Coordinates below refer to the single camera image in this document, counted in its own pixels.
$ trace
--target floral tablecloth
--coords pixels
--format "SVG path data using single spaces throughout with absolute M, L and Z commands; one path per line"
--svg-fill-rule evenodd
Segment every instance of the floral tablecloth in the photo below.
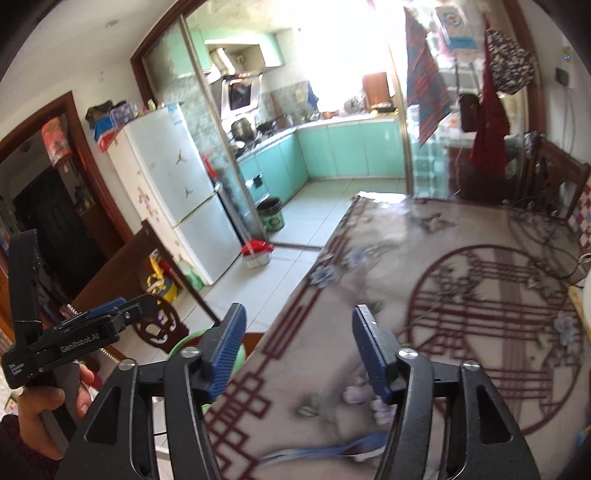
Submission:
M 589 356 L 564 282 L 532 260 L 572 270 L 576 239 L 537 221 L 509 209 L 357 196 L 206 414 L 223 477 L 373 478 L 395 407 L 374 396 L 352 335 L 352 309 L 367 304 L 382 328 L 430 358 L 482 363 L 543 478 L 555 478 L 585 426 Z M 536 241 L 540 229 L 563 254 Z M 442 420 L 434 409 L 426 478 L 437 475 Z

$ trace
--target glass sliding door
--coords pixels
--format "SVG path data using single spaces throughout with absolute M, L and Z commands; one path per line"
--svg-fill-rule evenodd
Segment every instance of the glass sliding door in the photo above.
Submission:
M 443 5 L 439 0 L 369 0 L 375 4 L 381 26 L 387 32 L 392 57 L 405 108 L 407 138 L 410 143 L 411 166 L 413 172 L 413 195 L 417 197 L 447 198 L 458 195 L 472 200 L 470 185 L 462 185 L 465 178 L 475 133 L 465 133 L 461 129 L 460 113 L 456 104 L 458 86 L 463 93 L 478 95 L 482 89 L 484 66 L 484 21 L 486 15 L 493 28 L 512 35 L 511 22 L 502 2 L 498 0 L 454 0 L 449 5 L 460 8 L 470 25 L 478 50 L 469 58 L 460 58 L 456 64 L 453 58 L 443 53 L 440 36 L 434 20 L 435 7 Z M 409 8 L 419 23 L 427 30 L 427 44 L 437 63 L 439 72 L 447 86 L 450 97 L 451 114 L 439 124 L 437 131 L 424 145 L 419 142 L 418 106 L 407 106 L 408 56 L 406 43 L 405 14 Z M 505 138 L 510 164 L 506 170 L 507 194 L 515 193 L 521 178 L 523 156 L 523 134 L 525 131 L 525 93 L 509 96 L 500 94 L 505 106 L 511 134 Z
M 201 68 L 194 68 L 195 64 L 199 66 L 199 60 L 195 56 L 192 58 L 192 48 L 187 48 L 183 22 L 184 19 L 179 18 L 143 58 L 154 101 L 180 104 L 202 158 L 209 160 L 213 166 L 226 196 L 250 236 L 263 239 L 262 223 L 246 193 L 236 160 L 228 151 L 226 139 L 220 134 L 219 119 L 213 111 Z

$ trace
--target tiled floor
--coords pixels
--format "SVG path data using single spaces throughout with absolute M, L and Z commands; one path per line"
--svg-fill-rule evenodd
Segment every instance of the tiled floor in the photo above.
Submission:
M 254 269 L 238 258 L 212 288 L 202 290 L 202 295 L 220 318 L 233 302 L 242 303 L 248 315 L 248 331 L 266 332 L 317 256 L 314 251 L 276 248 L 268 265 Z M 186 291 L 173 306 L 191 333 L 211 327 L 207 314 Z M 140 364 L 166 358 L 163 351 L 147 345 L 132 329 L 123 331 L 115 346 Z
M 357 192 L 400 193 L 404 189 L 404 180 L 312 182 L 284 207 L 285 228 L 272 240 L 323 247 Z M 242 303 L 248 315 L 248 331 L 266 332 L 317 256 L 317 251 L 276 248 L 268 265 L 254 269 L 238 258 L 212 288 L 202 291 L 202 295 L 220 318 L 233 302 Z M 173 305 L 191 332 L 211 327 L 207 314 L 186 291 Z M 141 364 L 165 359 L 164 352 L 147 345 L 132 329 L 122 332 L 116 347 Z
M 306 185 L 283 207 L 285 227 L 271 241 L 323 247 L 357 192 L 405 193 L 404 180 L 328 180 Z

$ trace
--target hanging cloth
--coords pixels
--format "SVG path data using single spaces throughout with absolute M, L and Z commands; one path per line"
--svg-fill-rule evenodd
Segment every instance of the hanging cloth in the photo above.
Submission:
M 485 28 L 490 29 L 491 26 L 488 21 L 485 20 L 485 24 Z M 484 87 L 482 89 L 482 102 L 478 107 L 476 139 L 474 140 L 470 160 L 484 176 L 492 180 L 501 180 L 505 178 L 505 167 L 507 165 L 505 136 L 511 132 L 511 126 L 492 81 L 491 53 L 486 32 L 484 51 Z
M 408 53 L 408 106 L 419 106 L 419 142 L 421 146 L 434 134 L 449 113 L 450 97 L 437 63 L 427 45 L 427 31 L 408 8 L 406 35 Z

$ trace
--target screw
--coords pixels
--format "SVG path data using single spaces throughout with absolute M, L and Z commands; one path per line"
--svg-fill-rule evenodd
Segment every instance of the screw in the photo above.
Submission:
M 413 358 L 418 357 L 418 353 L 415 352 L 412 348 L 401 348 L 398 351 L 398 356 L 401 356 L 406 360 L 412 360 Z
M 475 362 L 474 360 L 466 360 L 462 363 L 462 367 L 470 372 L 475 372 L 476 370 L 480 370 L 480 364 Z
M 119 370 L 123 370 L 124 372 L 131 370 L 133 367 L 135 367 L 135 360 L 132 358 L 126 358 L 119 364 Z
M 181 355 L 185 358 L 193 358 L 194 356 L 199 355 L 201 352 L 199 348 L 196 346 L 188 346 L 187 348 L 183 348 L 181 350 Z

